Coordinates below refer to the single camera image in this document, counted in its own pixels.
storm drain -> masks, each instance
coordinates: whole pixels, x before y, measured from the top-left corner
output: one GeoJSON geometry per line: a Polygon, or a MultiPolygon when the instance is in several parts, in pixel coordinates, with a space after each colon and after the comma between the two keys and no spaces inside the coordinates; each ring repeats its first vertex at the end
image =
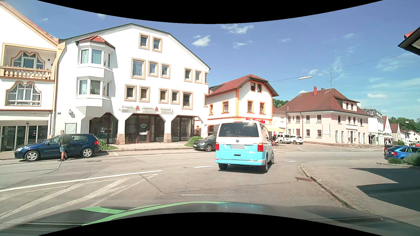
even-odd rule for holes
{"type": "Polygon", "coordinates": [[[310,178],[300,178],[300,177],[295,177],[297,180],[301,180],[301,181],[308,181],[308,182],[313,182],[312,179],[310,178]]]}

awning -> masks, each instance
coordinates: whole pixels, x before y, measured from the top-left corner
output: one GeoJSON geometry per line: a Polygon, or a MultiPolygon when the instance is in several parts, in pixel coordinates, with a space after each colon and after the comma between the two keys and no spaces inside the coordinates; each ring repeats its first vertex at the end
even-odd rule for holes
{"type": "Polygon", "coordinates": [[[267,128],[267,130],[268,130],[268,131],[271,131],[271,132],[279,132],[279,133],[284,133],[284,132],[286,132],[284,129],[282,129],[282,128],[277,128],[277,127],[274,127],[274,126],[272,126],[272,125],[265,125],[265,127],[267,128]]]}

tail light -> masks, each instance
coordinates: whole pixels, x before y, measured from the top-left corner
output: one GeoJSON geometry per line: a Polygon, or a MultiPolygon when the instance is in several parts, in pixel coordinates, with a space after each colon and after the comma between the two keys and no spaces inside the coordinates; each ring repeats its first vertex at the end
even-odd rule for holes
{"type": "Polygon", "coordinates": [[[264,145],[263,145],[263,143],[259,143],[259,144],[258,144],[258,151],[259,151],[259,152],[264,151],[264,145]]]}

pink building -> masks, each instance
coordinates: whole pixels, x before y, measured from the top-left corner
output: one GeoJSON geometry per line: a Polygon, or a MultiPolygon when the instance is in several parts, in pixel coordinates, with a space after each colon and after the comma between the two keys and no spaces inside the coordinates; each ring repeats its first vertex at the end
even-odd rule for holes
{"type": "Polygon", "coordinates": [[[301,93],[280,108],[287,113],[286,132],[308,143],[369,145],[367,112],[336,89],[301,93]]]}

asphalt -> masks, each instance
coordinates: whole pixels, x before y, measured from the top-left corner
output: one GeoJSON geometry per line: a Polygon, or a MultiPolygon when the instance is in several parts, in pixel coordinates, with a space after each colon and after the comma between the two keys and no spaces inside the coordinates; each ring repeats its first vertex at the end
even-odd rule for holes
{"type": "Polygon", "coordinates": [[[144,206],[236,201],[283,206],[344,207],[310,180],[310,161],[372,160],[383,150],[283,144],[268,173],[252,167],[219,170],[214,152],[192,149],[107,153],[65,162],[0,161],[0,229],[88,206],[144,206]]]}

